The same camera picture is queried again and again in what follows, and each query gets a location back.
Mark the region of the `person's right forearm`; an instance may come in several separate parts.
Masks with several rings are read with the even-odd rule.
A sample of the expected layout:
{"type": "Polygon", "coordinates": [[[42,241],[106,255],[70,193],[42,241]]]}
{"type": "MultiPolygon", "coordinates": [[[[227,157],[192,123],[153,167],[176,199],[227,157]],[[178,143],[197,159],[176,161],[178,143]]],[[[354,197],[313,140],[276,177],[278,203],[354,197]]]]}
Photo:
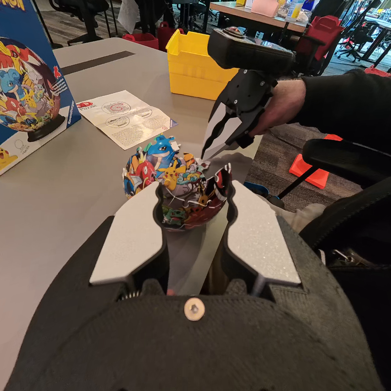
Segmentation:
{"type": "Polygon", "coordinates": [[[359,144],[389,148],[391,80],[362,70],[304,77],[304,104],[292,120],[359,144]]]}

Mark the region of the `wooden table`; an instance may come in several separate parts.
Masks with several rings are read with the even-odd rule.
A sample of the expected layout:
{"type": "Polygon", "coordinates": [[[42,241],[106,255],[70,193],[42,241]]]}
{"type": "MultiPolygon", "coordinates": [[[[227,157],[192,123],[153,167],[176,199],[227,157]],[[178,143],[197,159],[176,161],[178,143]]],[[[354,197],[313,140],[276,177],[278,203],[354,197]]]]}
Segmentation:
{"type": "Polygon", "coordinates": [[[280,17],[268,17],[251,12],[244,6],[236,7],[236,2],[211,2],[210,9],[219,12],[219,27],[236,26],[253,29],[259,32],[273,33],[282,30],[302,34],[305,23],[286,22],[280,17]]]}

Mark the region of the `blue object under table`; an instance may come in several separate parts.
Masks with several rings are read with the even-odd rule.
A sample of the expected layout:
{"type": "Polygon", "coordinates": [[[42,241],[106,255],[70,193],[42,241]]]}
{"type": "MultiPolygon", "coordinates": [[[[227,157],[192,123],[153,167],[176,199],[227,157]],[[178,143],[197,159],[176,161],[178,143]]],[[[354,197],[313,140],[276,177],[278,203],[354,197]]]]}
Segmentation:
{"type": "Polygon", "coordinates": [[[259,185],[256,183],[251,183],[251,182],[244,182],[244,186],[249,189],[251,192],[263,197],[263,198],[268,198],[270,193],[269,190],[264,187],[263,185],[259,185]]]}

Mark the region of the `person's right hand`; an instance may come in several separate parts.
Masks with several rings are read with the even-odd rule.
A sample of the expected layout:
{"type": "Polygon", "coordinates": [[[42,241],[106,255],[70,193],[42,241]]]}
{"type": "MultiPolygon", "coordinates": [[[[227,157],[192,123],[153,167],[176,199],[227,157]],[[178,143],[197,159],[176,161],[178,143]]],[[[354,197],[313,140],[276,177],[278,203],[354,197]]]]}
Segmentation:
{"type": "Polygon", "coordinates": [[[287,124],[301,110],[306,96],[306,85],[302,79],[280,81],[273,96],[249,135],[254,138],[268,129],[287,124]]]}

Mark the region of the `white instruction sheet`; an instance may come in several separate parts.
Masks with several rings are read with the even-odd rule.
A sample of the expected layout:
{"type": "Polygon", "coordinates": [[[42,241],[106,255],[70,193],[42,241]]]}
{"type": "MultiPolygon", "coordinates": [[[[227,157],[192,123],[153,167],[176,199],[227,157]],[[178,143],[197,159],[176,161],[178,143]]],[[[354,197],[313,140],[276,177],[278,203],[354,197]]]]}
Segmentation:
{"type": "Polygon", "coordinates": [[[123,150],[178,125],[162,110],[123,90],[76,104],[80,114],[123,150]]]}

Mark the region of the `red office chair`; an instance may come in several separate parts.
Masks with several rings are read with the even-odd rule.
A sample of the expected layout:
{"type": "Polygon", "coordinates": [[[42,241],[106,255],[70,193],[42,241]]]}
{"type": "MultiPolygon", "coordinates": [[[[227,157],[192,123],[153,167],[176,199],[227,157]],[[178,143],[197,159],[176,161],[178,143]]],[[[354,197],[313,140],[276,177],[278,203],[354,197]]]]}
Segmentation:
{"type": "Polygon", "coordinates": [[[344,28],[335,16],[316,16],[294,51],[292,71],[296,76],[321,76],[330,63],[344,28]]]}

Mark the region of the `person's beige trouser leg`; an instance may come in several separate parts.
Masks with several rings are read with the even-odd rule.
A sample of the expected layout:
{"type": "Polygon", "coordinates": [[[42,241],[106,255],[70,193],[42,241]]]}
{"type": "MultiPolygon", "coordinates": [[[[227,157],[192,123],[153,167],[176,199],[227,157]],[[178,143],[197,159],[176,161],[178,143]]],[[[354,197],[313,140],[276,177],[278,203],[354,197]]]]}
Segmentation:
{"type": "Polygon", "coordinates": [[[321,216],[326,209],[325,205],[313,203],[303,209],[296,209],[296,212],[289,212],[273,205],[268,200],[266,200],[266,203],[274,211],[275,215],[282,217],[296,233],[300,233],[310,222],[321,216]]]}

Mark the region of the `red plastic basket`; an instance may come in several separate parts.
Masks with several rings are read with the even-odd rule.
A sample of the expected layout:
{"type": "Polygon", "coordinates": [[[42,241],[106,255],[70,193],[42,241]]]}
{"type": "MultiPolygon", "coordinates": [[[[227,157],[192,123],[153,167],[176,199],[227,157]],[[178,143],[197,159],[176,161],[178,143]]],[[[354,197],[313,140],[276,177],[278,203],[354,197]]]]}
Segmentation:
{"type": "Polygon", "coordinates": [[[151,33],[127,33],[122,36],[122,39],[159,50],[158,38],[151,33]]]}
{"type": "Polygon", "coordinates": [[[175,31],[179,31],[181,34],[185,34],[182,28],[171,28],[168,22],[161,22],[157,28],[158,48],[160,51],[166,52],[166,46],[175,31]]]}

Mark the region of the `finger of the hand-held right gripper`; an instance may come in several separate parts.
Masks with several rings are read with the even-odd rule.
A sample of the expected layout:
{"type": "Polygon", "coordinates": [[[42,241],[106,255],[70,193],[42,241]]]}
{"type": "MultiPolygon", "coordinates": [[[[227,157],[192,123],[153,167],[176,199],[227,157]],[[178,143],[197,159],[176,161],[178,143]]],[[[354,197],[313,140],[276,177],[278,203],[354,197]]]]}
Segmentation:
{"type": "Polygon", "coordinates": [[[215,118],[211,119],[209,122],[206,134],[204,138],[204,160],[211,160],[216,155],[221,153],[222,151],[229,148],[226,145],[226,140],[232,135],[232,133],[237,129],[237,127],[241,124],[241,121],[239,118],[230,118],[227,120],[227,122],[223,125],[223,129],[221,133],[216,136],[212,140],[212,143],[209,147],[206,146],[207,140],[212,137],[212,131],[215,128],[215,126],[220,122],[222,118],[215,118]]]}
{"type": "Polygon", "coordinates": [[[226,105],[220,102],[209,119],[201,152],[202,159],[210,159],[224,145],[223,130],[228,121],[226,105]]]}

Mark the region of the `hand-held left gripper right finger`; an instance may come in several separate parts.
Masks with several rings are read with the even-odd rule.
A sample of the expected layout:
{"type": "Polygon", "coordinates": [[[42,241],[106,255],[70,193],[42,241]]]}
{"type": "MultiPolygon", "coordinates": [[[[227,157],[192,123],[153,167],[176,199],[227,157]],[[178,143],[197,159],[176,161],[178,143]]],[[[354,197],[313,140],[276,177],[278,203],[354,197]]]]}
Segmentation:
{"type": "Polygon", "coordinates": [[[227,204],[221,266],[229,280],[244,281],[251,296],[260,296],[268,284],[300,286],[276,213],[267,202],[233,180],[227,204]]]}

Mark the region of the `colourful puzzle ball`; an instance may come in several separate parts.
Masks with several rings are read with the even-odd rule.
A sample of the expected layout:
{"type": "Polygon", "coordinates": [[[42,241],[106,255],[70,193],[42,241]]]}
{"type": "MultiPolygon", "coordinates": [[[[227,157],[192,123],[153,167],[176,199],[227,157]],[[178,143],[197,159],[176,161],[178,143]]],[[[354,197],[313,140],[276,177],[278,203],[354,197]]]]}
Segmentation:
{"type": "Polygon", "coordinates": [[[153,182],[162,185],[163,226],[169,231],[186,231],[211,221],[223,208],[232,181],[230,163],[206,178],[197,169],[191,153],[179,155],[173,136],[159,134],[146,147],[138,147],[122,170],[122,181],[128,199],[153,182]]]}

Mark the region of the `yellow plastic bin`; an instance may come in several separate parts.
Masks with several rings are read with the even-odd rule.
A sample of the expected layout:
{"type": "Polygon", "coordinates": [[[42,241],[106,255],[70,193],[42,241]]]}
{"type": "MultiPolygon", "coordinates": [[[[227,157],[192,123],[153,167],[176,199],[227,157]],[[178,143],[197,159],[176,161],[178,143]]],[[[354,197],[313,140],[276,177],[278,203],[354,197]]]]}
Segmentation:
{"type": "Polygon", "coordinates": [[[225,70],[208,55],[209,35],[174,32],[167,43],[170,91],[215,101],[238,72],[225,70]]]}

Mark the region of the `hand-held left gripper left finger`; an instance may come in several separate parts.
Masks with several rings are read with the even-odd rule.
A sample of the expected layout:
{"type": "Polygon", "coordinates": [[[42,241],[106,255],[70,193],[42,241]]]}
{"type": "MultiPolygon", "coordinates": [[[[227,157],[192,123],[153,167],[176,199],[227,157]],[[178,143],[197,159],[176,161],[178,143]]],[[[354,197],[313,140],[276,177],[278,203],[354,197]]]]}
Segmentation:
{"type": "Polygon", "coordinates": [[[92,286],[123,283],[128,293],[156,279],[167,291],[169,251],[163,228],[163,192],[159,182],[133,196],[115,213],[90,276],[92,286]]]}

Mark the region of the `blue puzzle box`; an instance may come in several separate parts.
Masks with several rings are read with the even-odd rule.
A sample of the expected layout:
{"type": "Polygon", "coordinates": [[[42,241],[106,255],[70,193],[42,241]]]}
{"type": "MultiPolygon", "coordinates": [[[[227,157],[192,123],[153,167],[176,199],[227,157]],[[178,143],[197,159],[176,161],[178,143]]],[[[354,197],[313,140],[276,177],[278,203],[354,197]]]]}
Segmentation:
{"type": "Polygon", "coordinates": [[[0,1],[0,174],[81,119],[31,1],[0,1]]]}

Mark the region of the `white hanging paper sheet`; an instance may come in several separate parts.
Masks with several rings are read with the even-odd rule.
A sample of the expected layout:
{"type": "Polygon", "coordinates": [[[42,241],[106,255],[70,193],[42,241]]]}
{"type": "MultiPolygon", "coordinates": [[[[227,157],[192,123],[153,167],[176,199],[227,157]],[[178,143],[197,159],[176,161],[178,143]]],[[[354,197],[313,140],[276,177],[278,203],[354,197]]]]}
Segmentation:
{"type": "Polygon", "coordinates": [[[139,7],[137,2],[134,0],[122,0],[117,20],[129,34],[133,33],[138,17],[139,7]]]}

